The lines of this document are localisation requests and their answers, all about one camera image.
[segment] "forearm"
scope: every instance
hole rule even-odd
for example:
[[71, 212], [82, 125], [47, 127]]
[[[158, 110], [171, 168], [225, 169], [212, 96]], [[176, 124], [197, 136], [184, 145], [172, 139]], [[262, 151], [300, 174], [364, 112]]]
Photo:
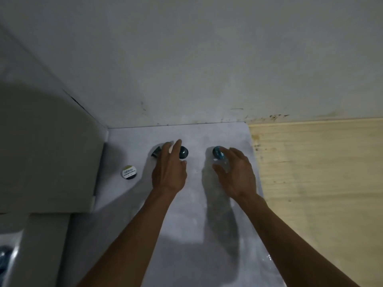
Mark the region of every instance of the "forearm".
[[174, 195], [154, 189], [78, 287], [140, 286]]
[[238, 201], [287, 286], [358, 286], [298, 236], [263, 198]]

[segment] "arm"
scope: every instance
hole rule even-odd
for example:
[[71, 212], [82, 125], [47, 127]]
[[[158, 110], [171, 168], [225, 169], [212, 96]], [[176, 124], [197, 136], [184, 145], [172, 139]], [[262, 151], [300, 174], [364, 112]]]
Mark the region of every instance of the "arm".
[[249, 159], [235, 148], [221, 151], [230, 171], [213, 165], [219, 181], [247, 214], [288, 287], [358, 287], [342, 271], [297, 235], [256, 193], [256, 178]]
[[141, 286], [166, 212], [185, 185], [186, 161], [178, 157], [181, 143], [175, 143], [171, 154], [170, 143], [163, 145], [143, 207], [77, 287]]

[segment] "wooden surface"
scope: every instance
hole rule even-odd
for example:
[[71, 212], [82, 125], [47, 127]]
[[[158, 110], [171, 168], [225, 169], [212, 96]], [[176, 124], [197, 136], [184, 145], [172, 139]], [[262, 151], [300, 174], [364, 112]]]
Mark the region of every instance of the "wooden surface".
[[383, 119], [249, 127], [271, 209], [362, 287], [383, 286]]

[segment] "person's left arm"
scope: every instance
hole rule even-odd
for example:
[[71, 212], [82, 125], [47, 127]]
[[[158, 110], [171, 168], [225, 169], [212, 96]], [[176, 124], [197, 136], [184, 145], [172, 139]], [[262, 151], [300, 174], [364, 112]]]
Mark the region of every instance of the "person's left arm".
[[181, 140], [172, 153], [165, 143], [152, 174], [153, 190], [143, 207], [77, 287], [138, 287], [144, 278], [162, 222], [186, 181], [186, 161], [180, 161]]

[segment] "label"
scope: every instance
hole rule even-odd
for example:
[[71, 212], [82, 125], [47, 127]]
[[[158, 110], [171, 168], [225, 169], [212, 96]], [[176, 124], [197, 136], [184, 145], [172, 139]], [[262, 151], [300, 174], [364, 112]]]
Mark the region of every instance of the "label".
[[132, 165], [126, 165], [124, 169], [122, 169], [121, 176], [125, 179], [128, 179], [129, 177], [137, 174], [136, 167]]

